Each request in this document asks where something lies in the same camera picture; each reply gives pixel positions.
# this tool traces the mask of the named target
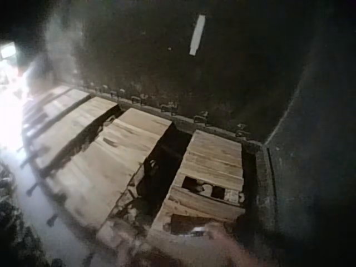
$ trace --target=dark metal wall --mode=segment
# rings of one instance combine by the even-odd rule
[[[308,1],[66,0],[46,25],[59,80],[175,101],[193,117],[209,111],[230,131],[248,124],[263,140],[280,119],[312,38]],[[189,55],[199,14],[206,25]]]
[[[277,230],[294,264],[354,261],[356,24],[351,3],[319,5],[304,72],[267,142]]]

